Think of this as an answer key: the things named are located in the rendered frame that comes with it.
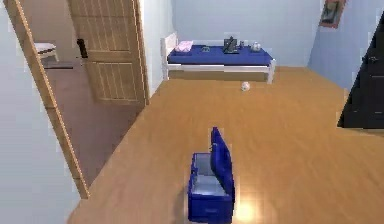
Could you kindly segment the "white bed with blue mattress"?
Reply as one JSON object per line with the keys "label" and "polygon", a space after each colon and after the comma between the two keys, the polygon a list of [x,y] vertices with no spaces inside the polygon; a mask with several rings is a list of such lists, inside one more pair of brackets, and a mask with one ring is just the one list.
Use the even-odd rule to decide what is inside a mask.
{"label": "white bed with blue mattress", "polygon": [[[217,40],[195,40],[189,52],[176,52],[178,44],[176,33],[160,39],[166,79],[170,71],[214,71],[265,73],[267,83],[273,82],[276,60],[264,49],[252,52],[250,46],[244,46],[238,54],[224,54]],[[210,47],[210,52],[202,52],[204,46]]]}

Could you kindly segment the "pink pillow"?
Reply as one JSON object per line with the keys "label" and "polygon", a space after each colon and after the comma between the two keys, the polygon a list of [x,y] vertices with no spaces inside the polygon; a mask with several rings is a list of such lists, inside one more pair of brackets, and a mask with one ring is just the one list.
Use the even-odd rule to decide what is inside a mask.
{"label": "pink pillow", "polygon": [[193,46],[192,41],[181,41],[176,47],[176,52],[189,52]]}

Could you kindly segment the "black laptop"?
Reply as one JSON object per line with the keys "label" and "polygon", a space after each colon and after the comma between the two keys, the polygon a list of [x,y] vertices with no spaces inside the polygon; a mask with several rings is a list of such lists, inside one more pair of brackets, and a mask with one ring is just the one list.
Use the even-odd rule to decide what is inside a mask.
{"label": "black laptop", "polygon": [[225,39],[222,51],[224,54],[238,54],[237,40],[233,36]]}

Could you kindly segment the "blue open cooler box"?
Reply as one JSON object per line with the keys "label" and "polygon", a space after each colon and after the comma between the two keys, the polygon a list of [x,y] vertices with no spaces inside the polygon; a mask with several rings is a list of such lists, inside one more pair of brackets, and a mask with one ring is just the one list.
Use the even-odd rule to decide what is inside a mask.
{"label": "blue open cooler box", "polygon": [[192,155],[188,182],[188,220],[196,223],[231,224],[235,183],[230,151],[219,129],[213,127],[209,152]]}

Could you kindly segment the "wooden room door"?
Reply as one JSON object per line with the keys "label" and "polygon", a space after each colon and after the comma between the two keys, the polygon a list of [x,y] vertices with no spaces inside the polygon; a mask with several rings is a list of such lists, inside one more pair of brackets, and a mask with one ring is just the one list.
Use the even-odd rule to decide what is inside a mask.
{"label": "wooden room door", "polygon": [[76,38],[84,39],[85,66],[95,100],[148,103],[148,79],[138,0],[67,0]]}

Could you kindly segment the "white stool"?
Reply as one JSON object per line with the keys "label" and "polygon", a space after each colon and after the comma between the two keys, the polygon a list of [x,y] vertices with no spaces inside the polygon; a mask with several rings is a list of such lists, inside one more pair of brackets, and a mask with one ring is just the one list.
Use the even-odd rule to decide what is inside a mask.
{"label": "white stool", "polygon": [[41,59],[54,57],[56,61],[59,61],[56,46],[52,43],[35,43],[34,44],[38,55]]}

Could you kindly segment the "black cupboard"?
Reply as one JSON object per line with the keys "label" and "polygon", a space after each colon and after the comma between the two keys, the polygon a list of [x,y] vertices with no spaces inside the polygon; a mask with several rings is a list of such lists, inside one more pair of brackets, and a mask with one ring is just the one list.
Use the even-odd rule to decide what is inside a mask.
{"label": "black cupboard", "polygon": [[361,61],[337,126],[384,129],[384,11]]}

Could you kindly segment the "red framed wall picture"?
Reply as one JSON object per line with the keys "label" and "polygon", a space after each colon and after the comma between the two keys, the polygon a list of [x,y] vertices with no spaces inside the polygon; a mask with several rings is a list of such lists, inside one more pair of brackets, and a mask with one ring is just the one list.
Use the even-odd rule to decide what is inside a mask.
{"label": "red framed wall picture", "polygon": [[319,25],[337,29],[347,0],[325,0]]}

